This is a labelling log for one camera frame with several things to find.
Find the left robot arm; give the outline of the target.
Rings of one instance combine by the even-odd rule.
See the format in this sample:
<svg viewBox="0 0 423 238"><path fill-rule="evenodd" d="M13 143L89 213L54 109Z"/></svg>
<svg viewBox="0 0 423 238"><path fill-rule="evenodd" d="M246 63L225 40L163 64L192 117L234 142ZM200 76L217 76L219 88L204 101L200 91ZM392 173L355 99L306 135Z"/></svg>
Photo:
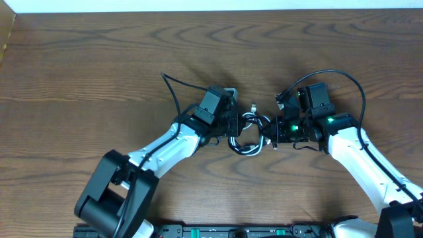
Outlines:
<svg viewBox="0 0 423 238"><path fill-rule="evenodd" d="M212 138L241 134L245 125L234 88L212 85L200 104L178 115L161 137L127 155L111 150L98 163L74 214L100 237L151 237L146 214L159 179Z"/></svg>

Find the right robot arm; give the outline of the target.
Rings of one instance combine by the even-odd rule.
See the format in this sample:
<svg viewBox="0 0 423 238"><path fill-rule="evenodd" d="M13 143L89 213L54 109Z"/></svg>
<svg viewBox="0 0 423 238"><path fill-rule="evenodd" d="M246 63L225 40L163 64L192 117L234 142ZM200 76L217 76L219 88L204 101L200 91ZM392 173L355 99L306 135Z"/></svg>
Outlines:
<svg viewBox="0 0 423 238"><path fill-rule="evenodd" d="M262 133L273 146L316 142L338 161L374 205L378 223L356 216L339 218L321 231L321 237L421 237L422 187L408 180L372 144L349 113L338 114L327 86L318 83L276 95L283 111Z"/></svg>

